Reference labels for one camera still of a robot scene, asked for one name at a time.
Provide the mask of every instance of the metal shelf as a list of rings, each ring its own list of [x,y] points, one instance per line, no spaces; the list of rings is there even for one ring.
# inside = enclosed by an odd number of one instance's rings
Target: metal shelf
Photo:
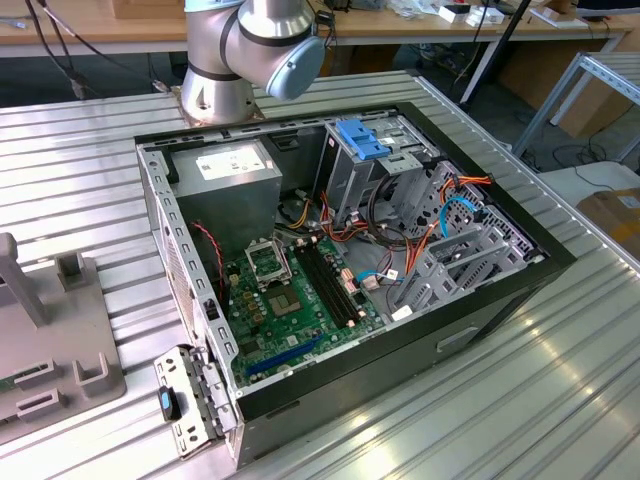
[[[600,79],[636,105],[640,105],[640,53],[578,53],[514,145],[515,155],[521,156],[524,153],[534,135],[547,120],[551,109],[566,89],[573,84],[581,70]],[[579,93],[580,89],[574,89],[569,94],[561,107],[564,112],[571,107]],[[562,115],[561,112],[556,114],[557,117]],[[638,143],[640,143],[640,135],[623,149],[618,155],[618,160],[624,159]]]

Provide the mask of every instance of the motherboard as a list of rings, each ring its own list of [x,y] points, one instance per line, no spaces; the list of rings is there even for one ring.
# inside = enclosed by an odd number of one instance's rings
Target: motherboard
[[[231,283],[229,325],[240,349],[232,363],[238,386],[294,368],[383,326],[330,239],[278,246],[272,255],[266,243],[267,248],[250,248],[246,258],[225,264]],[[264,278],[282,270],[290,278],[265,284]]]

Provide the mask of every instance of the chip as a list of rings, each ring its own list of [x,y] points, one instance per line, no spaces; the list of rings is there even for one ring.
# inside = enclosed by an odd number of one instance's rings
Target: chip
[[[247,343],[243,343],[239,345],[239,348],[244,355],[250,355],[252,353],[259,351],[260,345],[258,345],[258,342],[256,342],[255,340],[251,340]]]
[[[269,288],[265,295],[276,317],[297,312],[302,308],[300,299],[291,285],[278,285]]]

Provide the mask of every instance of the blue cable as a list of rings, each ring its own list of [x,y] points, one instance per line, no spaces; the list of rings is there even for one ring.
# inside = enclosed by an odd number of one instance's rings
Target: blue cable
[[[447,208],[449,208],[449,204],[451,202],[460,202],[472,212],[478,211],[476,206],[466,198],[451,197],[449,200],[447,200],[445,204],[442,206],[442,210],[440,210],[440,228],[442,229],[442,236],[444,238],[447,238],[449,236],[449,233],[447,232]]]

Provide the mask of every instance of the red cable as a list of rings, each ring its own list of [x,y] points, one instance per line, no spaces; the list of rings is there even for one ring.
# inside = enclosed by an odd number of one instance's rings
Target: red cable
[[[213,235],[211,235],[211,233],[209,233],[209,230],[207,230],[202,225],[200,225],[199,223],[196,223],[196,222],[191,222],[191,225],[193,225],[198,230],[200,230],[202,233],[204,233],[206,235],[206,237],[209,239],[209,241],[211,242],[211,244],[213,245],[213,248],[216,249],[216,255],[218,257],[218,269],[219,269],[219,273],[220,273],[220,298],[222,298],[222,292],[224,291],[224,281],[222,279],[224,262],[222,261],[223,257],[222,257],[222,251],[220,250],[220,246],[218,245],[218,242],[216,242],[215,238],[213,238]]]

